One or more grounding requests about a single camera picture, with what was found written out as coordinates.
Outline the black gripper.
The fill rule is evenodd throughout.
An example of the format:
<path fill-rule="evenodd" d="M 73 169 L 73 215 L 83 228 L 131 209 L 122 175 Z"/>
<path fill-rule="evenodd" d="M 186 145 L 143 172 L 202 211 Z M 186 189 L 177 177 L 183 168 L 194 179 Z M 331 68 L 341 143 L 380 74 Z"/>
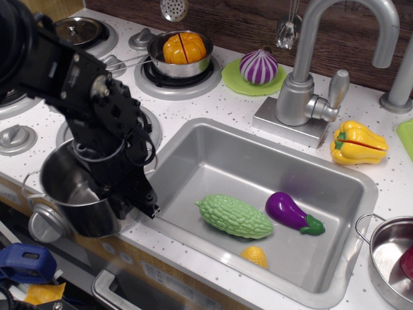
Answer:
<path fill-rule="evenodd" d="M 87 202 L 108 198 L 119 220 L 131 219 L 134 208 L 149 218 L 160 213 L 157 196 L 144 166 L 156 156 L 152 129 L 132 129 L 116 136 L 106 129 L 73 129 L 72 154 L 81 169 L 81 194 Z"/>

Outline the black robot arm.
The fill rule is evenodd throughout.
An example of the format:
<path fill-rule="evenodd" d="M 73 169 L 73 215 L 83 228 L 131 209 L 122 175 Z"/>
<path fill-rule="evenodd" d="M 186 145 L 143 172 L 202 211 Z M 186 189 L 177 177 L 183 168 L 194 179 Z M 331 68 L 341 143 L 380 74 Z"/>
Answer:
<path fill-rule="evenodd" d="M 49 17 L 20 1 L 1 2 L 1 95 L 11 90 L 62 113 L 73 136 L 71 153 L 98 196 L 149 217 L 159 214 L 143 170 L 156 148 L 140 102 L 104 63 L 59 38 Z"/>

